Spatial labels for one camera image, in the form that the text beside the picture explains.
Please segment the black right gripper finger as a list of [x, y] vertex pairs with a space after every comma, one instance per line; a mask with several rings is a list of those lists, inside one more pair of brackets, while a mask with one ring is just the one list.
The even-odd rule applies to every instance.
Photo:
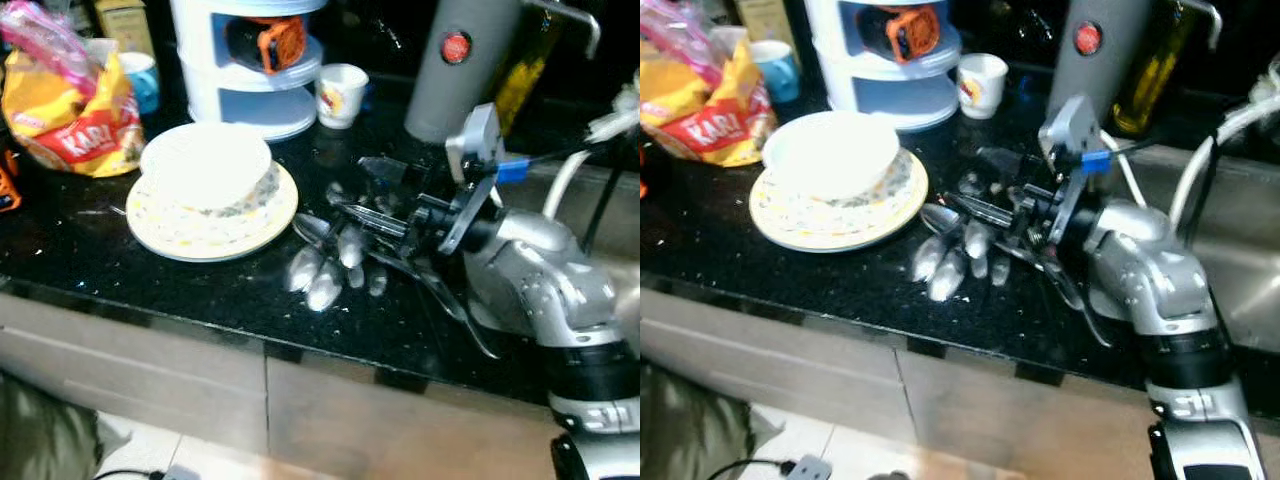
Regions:
[[406, 221], [392, 218], [360, 204], [338, 204], [337, 207], [351, 215], [356, 221], [392, 239], [403, 239], [408, 233]]
[[1027, 216], [1005, 210], [972, 195], [947, 192], [945, 198], [966, 215], [984, 221], [998, 230], [1024, 230]]
[[1041, 159], [1036, 155], [1004, 147], [979, 147], [977, 155], [995, 169], [998, 183], [1006, 187], [1023, 186], [1033, 180], [1041, 165]]
[[370, 177], [370, 195], [374, 198], [416, 198], [426, 188], [426, 170], [420, 165], [387, 156], [365, 156], [358, 160], [358, 165]]

